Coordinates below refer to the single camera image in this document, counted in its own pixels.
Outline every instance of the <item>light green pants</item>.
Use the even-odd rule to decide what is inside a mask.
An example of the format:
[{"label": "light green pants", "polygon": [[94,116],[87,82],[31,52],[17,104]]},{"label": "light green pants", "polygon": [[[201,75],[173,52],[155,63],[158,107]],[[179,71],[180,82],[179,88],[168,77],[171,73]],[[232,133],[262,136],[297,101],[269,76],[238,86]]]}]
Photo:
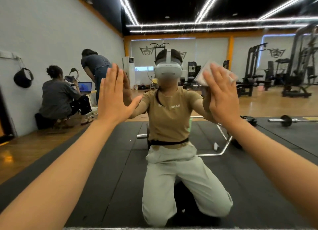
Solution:
[{"label": "light green pants", "polygon": [[176,214],[173,195],[176,176],[192,192],[202,213],[224,217],[230,212],[233,206],[230,194],[196,154],[197,149],[190,142],[180,149],[150,147],[142,197],[142,212],[149,225],[163,227]]}]

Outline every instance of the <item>ceiling light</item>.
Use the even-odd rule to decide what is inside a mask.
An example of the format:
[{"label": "ceiling light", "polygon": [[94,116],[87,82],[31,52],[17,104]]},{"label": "ceiling light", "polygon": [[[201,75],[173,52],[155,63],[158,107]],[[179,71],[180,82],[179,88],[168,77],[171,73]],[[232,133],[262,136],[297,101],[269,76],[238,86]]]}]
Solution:
[{"label": "ceiling light", "polygon": [[208,25],[208,24],[235,24],[235,23],[263,23],[263,22],[292,22],[292,21],[318,21],[318,16],[301,16],[301,17],[282,17],[282,18],[268,18],[264,20],[246,19],[246,20],[221,20],[221,21],[207,21],[207,22],[180,22],[180,23],[155,23],[155,24],[141,24],[141,25],[126,25],[126,27],[156,27],[156,26],[183,26],[183,25]]},{"label": "ceiling light", "polygon": [[299,28],[308,24],[293,25],[264,25],[264,26],[242,26],[242,27],[215,27],[215,28],[199,28],[199,29],[169,29],[169,30],[148,30],[148,31],[130,31],[131,33],[156,33],[156,32],[181,32],[181,31],[220,31],[220,30],[244,30],[244,29],[261,29],[261,28]]},{"label": "ceiling light", "polygon": [[290,7],[291,5],[293,5],[293,4],[295,4],[295,3],[299,2],[299,1],[300,0],[289,0],[286,3],[280,5],[279,7],[276,7],[275,9],[273,9],[273,10],[269,11],[268,13],[266,13],[265,15],[261,16],[259,18],[259,20],[263,20],[263,19],[269,18],[272,15],[277,14],[278,12],[284,10],[287,7]]},{"label": "ceiling light", "polygon": [[206,14],[209,12],[213,4],[216,2],[216,0],[208,0],[202,10],[200,11],[199,16],[196,19],[196,22],[200,22],[203,20],[203,18],[206,16]]},{"label": "ceiling light", "polygon": [[131,9],[128,0],[119,0],[121,3],[121,6],[124,7],[125,13],[128,15],[128,18],[134,25],[139,25],[136,16],[133,13],[133,10]]}]

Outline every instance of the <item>laptop screen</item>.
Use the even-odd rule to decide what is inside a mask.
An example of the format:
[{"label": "laptop screen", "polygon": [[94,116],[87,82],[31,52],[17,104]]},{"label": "laptop screen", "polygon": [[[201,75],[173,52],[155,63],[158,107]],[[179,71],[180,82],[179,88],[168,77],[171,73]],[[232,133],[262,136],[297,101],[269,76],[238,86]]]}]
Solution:
[{"label": "laptop screen", "polygon": [[92,82],[78,82],[80,92],[92,92]]}]

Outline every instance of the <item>person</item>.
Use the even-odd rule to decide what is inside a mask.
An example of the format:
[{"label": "person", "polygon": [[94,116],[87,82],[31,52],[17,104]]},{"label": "person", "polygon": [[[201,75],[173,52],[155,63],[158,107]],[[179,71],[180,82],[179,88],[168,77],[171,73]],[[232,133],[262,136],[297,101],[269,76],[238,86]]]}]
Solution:
[{"label": "person", "polygon": [[81,112],[81,125],[91,123],[93,120],[86,118],[87,114],[92,111],[89,98],[81,95],[76,80],[73,81],[74,89],[63,78],[63,70],[55,65],[46,69],[51,80],[43,83],[43,101],[39,113],[46,119],[64,119]]},{"label": "person", "polygon": [[[167,50],[158,53],[155,64],[165,63]],[[171,61],[182,64],[177,50],[171,49]],[[233,205],[222,183],[196,156],[197,149],[189,141],[189,121],[192,111],[214,122],[205,111],[209,98],[195,91],[178,87],[177,78],[158,78],[158,90],[143,95],[130,118],[148,112],[151,143],[144,181],[142,212],[146,222],[163,227],[177,212],[174,182],[179,176],[193,193],[199,210],[213,217],[224,217]]]},{"label": "person", "polygon": [[111,63],[106,57],[98,55],[96,51],[84,49],[82,51],[81,64],[86,74],[95,83],[96,102],[98,103],[101,79],[105,78],[107,69],[111,66]]},{"label": "person", "polygon": [[[226,127],[276,188],[318,228],[318,166],[241,119],[235,83],[229,82],[221,67],[211,64],[211,71],[213,77],[209,73],[204,73],[204,77],[211,91],[209,111],[214,119]],[[98,119],[1,213],[0,229],[63,228],[111,132],[133,113],[142,98],[130,96],[129,106],[125,105],[128,95],[123,94],[123,82],[123,71],[117,71],[113,64],[101,81]]]}]

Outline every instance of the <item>black waist strap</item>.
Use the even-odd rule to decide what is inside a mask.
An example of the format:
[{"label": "black waist strap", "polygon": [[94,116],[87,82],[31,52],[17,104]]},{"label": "black waist strap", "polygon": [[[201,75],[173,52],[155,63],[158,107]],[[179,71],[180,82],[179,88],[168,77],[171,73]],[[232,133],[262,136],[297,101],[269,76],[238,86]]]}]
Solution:
[{"label": "black waist strap", "polygon": [[178,145],[182,143],[189,142],[189,138],[182,140],[180,142],[168,142],[168,141],[160,141],[160,140],[150,140],[151,145],[159,145],[159,146],[167,146],[167,145]]}]

